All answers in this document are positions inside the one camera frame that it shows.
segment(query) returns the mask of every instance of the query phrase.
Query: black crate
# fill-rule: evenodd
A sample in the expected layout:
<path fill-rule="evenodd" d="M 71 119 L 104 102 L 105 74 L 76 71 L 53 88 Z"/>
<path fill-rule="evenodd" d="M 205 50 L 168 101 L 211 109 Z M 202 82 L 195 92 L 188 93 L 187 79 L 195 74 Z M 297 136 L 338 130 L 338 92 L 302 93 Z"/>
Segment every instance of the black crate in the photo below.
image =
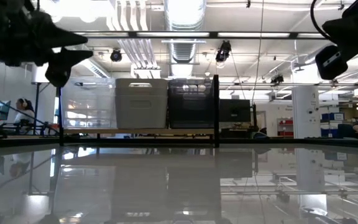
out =
<path fill-rule="evenodd" d="M 214 127 L 213 81 L 174 79 L 168 83 L 171 128 Z"/>

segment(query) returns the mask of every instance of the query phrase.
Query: glass surface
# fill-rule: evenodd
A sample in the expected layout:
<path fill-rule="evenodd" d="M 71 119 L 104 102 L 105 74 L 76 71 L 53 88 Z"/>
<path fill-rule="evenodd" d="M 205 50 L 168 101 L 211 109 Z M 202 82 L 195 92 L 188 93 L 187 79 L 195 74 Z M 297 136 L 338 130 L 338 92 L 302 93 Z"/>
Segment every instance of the glass surface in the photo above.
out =
<path fill-rule="evenodd" d="M 358 148 L 43 147 L 0 149 L 0 223 L 358 223 Z"/>

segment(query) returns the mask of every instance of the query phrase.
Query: ceiling fixture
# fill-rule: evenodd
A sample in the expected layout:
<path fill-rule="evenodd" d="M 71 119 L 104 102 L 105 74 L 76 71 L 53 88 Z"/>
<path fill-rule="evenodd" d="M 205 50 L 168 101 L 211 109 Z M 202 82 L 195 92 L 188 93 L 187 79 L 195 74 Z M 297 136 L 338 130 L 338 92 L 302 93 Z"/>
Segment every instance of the ceiling fixture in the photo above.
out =
<path fill-rule="evenodd" d="M 120 49 L 112 50 L 112 53 L 110 55 L 110 59 L 113 62 L 120 62 L 122 60 L 121 50 Z"/>
<path fill-rule="evenodd" d="M 230 41 L 224 40 L 221 47 L 218 49 L 216 53 L 216 62 L 217 63 L 224 63 L 230 56 L 231 51 L 231 44 Z"/>

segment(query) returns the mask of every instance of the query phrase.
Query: cable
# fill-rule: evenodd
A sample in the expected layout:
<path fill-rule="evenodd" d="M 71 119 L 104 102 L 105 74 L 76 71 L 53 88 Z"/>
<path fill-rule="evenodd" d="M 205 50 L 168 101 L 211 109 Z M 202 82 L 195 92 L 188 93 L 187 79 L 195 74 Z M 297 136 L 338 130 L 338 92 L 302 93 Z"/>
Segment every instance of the cable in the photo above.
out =
<path fill-rule="evenodd" d="M 239 211 L 238 211 L 238 214 L 237 214 L 237 222 L 236 222 L 236 224 L 239 224 L 239 219 L 238 219 L 238 217 L 240 217 L 240 213 L 241 213 L 241 210 L 242 210 L 242 201 L 244 200 L 244 195 L 245 195 L 245 192 L 246 192 L 247 183 L 248 183 L 248 177 L 247 177 L 247 180 L 246 180 L 246 184 L 245 184 L 245 186 L 244 186 L 244 190 L 242 191 L 241 204 L 240 204 L 240 206 L 239 206 Z"/>
<path fill-rule="evenodd" d="M 37 169 L 38 167 L 44 165 L 46 162 L 50 161 L 53 157 L 55 157 L 55 156 L 58 155 L 58 154 L 60 154 L 60 153 L 55 153 L 54 155 L 52 155 L 52 156 L 50 156 L 48 159 L 42 161 L 40 164 L 36 165 L 36 166 L 33 167 L 32 169 L 29 169 L 28 171 L 25 171 L 22 175 L 20 175 L 20 176 L 18 176 L 18 177 L 14 177 L 14 178 L 12 178 L 12 179 L 10 179 L 10 180 L 7 180 L 7 181 L 1 183 L 1 184 L 0 184 L 0 189 L 3 188 L 5 185 L 9 184 L 10 182 L 12 182 L 13 180 L 16 180 L 16 179 L 19 179 L 19 178 L 25 176 L 25 175 L 28 174 L 31 170 L 35 170 L 35 169 Z"/>
<path fill-rule="evenodd" d="M 255 77 L 255 83 L 254 83 L 254 91 L 252 92 L 251 105 L 254 104 L 254 97 L 255 97 L 255 91 L 256 91 L 256 83 L 258 82 L 259 62 L 260 62 L 260 49 L 262 48 L 262 31 L 263 31 L 263 28 L 264 28 L 264 6 L 265 6 L 265 0 L 262 0 L 262 18 L 261 18 L 261 20 L 260 20 L 260 39 L 259 39 L 258 61 L 257 61 L 257 67 L 256 67 L 256 77 Z"/>
<path fill-rule="evenodd" d="M 311 22 L 314 25 L 314 28 L 316 28 L 316 30 L 323 36 L 325 37 L 327 40 L 331 41 L 332 43 L 336 44 L 336 42 L 327 34 L 325 33 L 317 24 L 316 22 L 316 18 L 314 17 L 314 6 L 316 5 L 317 0 L 313 0 L 313 2 L 311 3 L 310 6 L 310 17 L 311 17 Z"/>
<path fill-rule="evenodd" d="M 233 59 L 234 68 L 236 69 L 237 78 L 239 79 L 241 92 L 242 92 L 242 95 L 244 96 L 244 99 L 246 100 L 246 94 L 244 93 L 244 90 L 242 89 L 241 80 L 240 80 L 240 75 L 239 75 L 239 72 L 237 71 L 236 61 L 234 60 L 234 54 L 233 54 L 233 51 L 232 51 L 232 50 L 231 50 L 230 52 L 231 52 L 231 58 Z"/>
<path fill-rule="evenodd" d="M 51 128 L 51 127 L 50 127 L 49 125 L 47 125 L 45 122 L 40 121 L 40 120 L 38 120 L 37 118 L 35 118 L 35 117 L 33 117 L 33 116 L 30 116 L 30 115 L 28 115 L 28 114 L 25 114 L 25 113 L 23 113 L 23 112 L 19 111 L 18 109 L 15 109 L 15 108 L 11 107 L 10 105 L 7 105 L 6 103 L 2 102 L 1 100 L 0 100 L 0 103 L 1 103 L 2 105 L 4 105 L 4 106 L 9 107 L 9 108 L 10 108 L 10 109 L 12 109 L 12 110 L 14 110 L 14 111 L 18 112 L 18 113 L 21 113 L 21 114 L 23 114 L 23 115 L 25 115 L 25 116 L 27 116 L 27 117 L 29 117 L 29 118 L 34 119 L 34 121 L 37 121 L 37 122 L 39 122 L 39 123 L 41 123 L 41 124 L 43 124 L 43 125 L 47 126 L 48 128 L 50 128 L 50 129 L 52 129 L 52 130 L 56 131 L 56 132 L 57 132 L 57 134 L 59 134 L 59 132 L 58 132 L 56 129 Z"/>

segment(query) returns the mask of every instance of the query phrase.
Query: security camera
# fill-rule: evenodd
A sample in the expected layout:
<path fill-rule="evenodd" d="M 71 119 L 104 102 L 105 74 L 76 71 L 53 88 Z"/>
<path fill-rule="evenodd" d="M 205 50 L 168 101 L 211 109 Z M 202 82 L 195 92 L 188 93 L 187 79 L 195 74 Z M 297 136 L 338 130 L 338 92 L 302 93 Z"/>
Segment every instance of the security camera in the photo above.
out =
<path fill-rule="evenodd" d="M 120 49 L 112 50 L 112 53 L 110 55 L 110 59 L 113 62 L 120 62 L 122 60 L 121 50 Z"/>

